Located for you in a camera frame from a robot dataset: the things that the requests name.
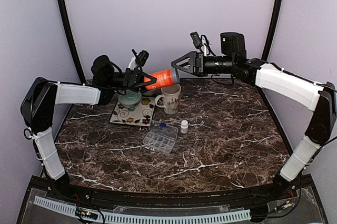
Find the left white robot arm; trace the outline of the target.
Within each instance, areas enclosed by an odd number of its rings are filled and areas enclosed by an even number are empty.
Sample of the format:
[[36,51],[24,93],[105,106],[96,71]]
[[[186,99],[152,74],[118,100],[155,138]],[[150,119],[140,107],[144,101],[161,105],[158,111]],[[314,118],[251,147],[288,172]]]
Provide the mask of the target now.
[[91,67],[91,84],[56,82],[43,77],[34,80],[21,104],[21,114],[26,125],[24,136],[33,141],[37,158],[51,179],[59,180],[66,174],[52,133],[55,106],[107,105],[116,93],[146,90],[156,83],[154,76],[143,72],[147,58],[147,52],[141,52],[135,57],[135,68],[122,71],[108,56],[101,55]]

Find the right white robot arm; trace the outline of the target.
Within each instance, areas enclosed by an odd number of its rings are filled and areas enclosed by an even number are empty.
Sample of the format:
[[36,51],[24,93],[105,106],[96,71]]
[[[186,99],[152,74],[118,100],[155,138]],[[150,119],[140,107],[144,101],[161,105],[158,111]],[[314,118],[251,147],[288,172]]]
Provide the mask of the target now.
[[336,89],[293,74],[275,63],[246,57],[244,35],[236,32],[220,34],[221,56],[210,48],[209,41],[197,32],[190,34],[195,51],[172,61],[172,67],[196,77],[229,74],[246,84],[268,89],[292,99],[313,112],[303,139],[281,168],[276,183],[269,187],[269,196],[281,199],[289,191],[289,184],[310,164],[313,157],[327,143],[336,123]]

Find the orange pill bottle grey cap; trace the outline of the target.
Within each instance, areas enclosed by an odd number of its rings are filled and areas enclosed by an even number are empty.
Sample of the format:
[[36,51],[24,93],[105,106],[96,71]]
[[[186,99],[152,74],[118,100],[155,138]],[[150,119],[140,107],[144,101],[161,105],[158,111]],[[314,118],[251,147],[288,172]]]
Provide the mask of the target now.
[[155,90],[180,83],[180,77],[177,69],[171,68],[150,74],[156,78],[156,82],[145,86],[146,90]]

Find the clear plastic pill organizer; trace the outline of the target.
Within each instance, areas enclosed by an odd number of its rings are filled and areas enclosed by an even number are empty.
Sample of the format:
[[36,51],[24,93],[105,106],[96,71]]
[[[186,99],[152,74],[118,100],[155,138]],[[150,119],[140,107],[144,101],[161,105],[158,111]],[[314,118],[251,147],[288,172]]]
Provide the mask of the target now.
[[152,120],[149,131],[143,139],[143,145],[169,154],[175,145],[177,133],[176,127]]

